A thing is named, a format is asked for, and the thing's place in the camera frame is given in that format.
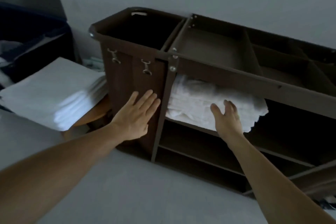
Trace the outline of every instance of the bare arm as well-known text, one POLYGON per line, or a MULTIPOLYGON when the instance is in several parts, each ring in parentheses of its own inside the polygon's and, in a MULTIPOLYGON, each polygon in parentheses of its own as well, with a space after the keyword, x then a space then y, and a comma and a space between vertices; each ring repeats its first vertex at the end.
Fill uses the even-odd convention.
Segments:
POLYGON ((211 106, 216 130, 238 159, 268 223, 336 223, 250 144, 237 108, 226 100, 224 104, 224 115, 215 104, 211 106))
POLYGON ((135 103, 137 95, 132 94, 109 125, 1 171, 1 223, 36 222, 118 144, 145 135, 160 100, 149 90, 135 103))

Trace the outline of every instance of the folded white sheet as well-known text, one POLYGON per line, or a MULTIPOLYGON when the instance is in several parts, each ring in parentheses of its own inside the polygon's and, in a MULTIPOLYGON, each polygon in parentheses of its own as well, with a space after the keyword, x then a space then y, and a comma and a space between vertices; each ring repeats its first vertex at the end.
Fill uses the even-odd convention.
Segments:
POLYGON ((198 127, 216 130, 210 105, 215 103, 225 112, 224 99, 231 100, 238 110, 244 132, 249 132, 259 116, 268 113, 266 102, 233 89, 177 75, 170 94, 166 116, 198 127))
POLYGON ((0 91, 8 109, 59 131, 68 130, 106 94, 105 73, 63 58, 0 91))

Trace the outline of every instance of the folded white towel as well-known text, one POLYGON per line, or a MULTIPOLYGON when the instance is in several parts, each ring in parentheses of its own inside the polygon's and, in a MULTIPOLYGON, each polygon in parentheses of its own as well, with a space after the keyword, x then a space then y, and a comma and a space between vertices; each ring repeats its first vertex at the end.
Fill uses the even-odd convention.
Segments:
POLYGON ((224 113, 224 99, 231 100, 237 106, 244 132, 251 130, 259 116, 268 113, 266 102, 262 98, 191 79, 186 75, 177 75, 171 90, 166 116, 173 120, 216 130, 210 105, 215 103, 224 113))
POLYGON ((105 73, 63 58, 0 91, 8 109, 59 131, 68 130, 106 94, 105 73))

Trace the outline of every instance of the person's left hand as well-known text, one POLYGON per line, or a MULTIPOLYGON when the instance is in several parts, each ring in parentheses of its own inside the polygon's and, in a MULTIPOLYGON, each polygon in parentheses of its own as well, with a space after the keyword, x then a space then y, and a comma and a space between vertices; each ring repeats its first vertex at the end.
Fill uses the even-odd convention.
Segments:
POLYGON ((128 102, 114 116, 108 125, 122 141, 133 140, 147 134, 148 121, 160 105, 160 99, 148 90, 136 103, 138 92, 133 92, 128 102))

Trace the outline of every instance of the white floor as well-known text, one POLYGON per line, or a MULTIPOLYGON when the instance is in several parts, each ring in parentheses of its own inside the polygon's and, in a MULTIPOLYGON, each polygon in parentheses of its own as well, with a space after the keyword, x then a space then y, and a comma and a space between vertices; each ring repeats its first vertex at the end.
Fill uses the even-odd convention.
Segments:
MULTIPOLYGON (((0 169, 61 140, 56 131, 0 110, 0 169)), ((252 199, 114 150, 39 223, 234 224, 266 220, 252 199)))

